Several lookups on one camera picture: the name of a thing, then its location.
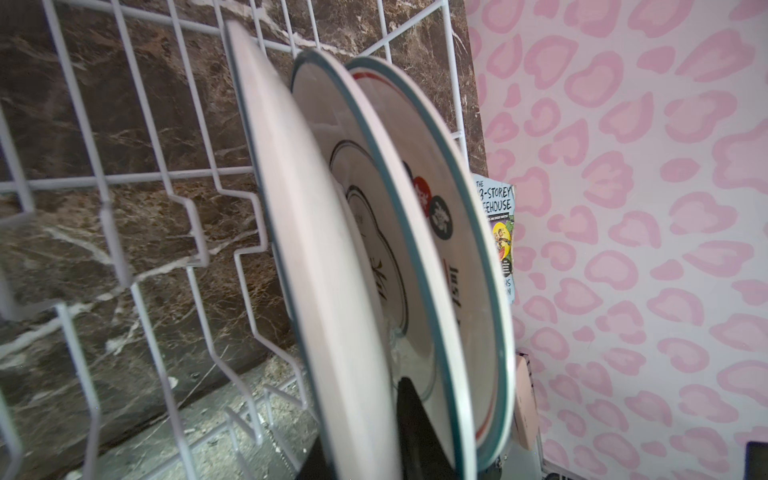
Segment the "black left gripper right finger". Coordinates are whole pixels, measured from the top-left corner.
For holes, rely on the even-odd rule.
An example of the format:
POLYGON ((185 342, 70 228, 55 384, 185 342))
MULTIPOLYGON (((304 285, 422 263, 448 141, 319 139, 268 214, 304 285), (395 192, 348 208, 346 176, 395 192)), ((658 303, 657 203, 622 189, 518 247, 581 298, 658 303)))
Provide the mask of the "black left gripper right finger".
POLYGON ((413 382, 402 377, 396 415, 404 479, 457 479, 426 414, 413 382))

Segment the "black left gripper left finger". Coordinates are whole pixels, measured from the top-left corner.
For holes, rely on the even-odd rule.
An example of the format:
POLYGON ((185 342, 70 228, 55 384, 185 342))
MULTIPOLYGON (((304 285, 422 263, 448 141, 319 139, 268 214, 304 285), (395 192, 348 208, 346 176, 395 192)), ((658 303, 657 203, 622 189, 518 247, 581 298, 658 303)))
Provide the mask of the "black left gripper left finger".
POLYGON ((310 451, 306 461, 296 475, 296 480, 334 480, 333 469, 326 463, 320 449, 310 451))

